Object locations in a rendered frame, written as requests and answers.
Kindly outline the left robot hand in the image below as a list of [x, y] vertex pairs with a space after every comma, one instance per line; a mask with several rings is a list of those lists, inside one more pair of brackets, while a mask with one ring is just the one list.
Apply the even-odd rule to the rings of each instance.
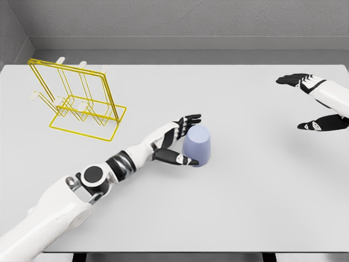
[[180, 138], [185, 137], [189, 129], [200, 122], [201, 114], [193, 114], [183, 116], [157, 129], [154, 137], [151, 138], [151, 147], [153, 149], [152, 160], [158, 160], [172, 165], [197, 166], [199, 161], [171, 150], [170, 146]]

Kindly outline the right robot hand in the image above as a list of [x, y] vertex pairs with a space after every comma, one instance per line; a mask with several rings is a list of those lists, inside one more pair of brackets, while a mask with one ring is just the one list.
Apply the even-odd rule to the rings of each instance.
[[300, 123], [298, 129], [329, 132], [349, 128], [349, 89], [334, 81], [305, 73], [281, 76], [276, 83], [298, 88], [318, 103], [336, 112], [334, 115]]

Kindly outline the lavender cup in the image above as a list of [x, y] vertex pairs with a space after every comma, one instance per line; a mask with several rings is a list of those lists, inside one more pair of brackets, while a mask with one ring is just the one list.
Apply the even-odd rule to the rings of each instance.
[[182, 153], [199, 162], [197, 167], [206, 165], [210, 158], [210, 132], [203, 125], [191, 127], [184, 138]]

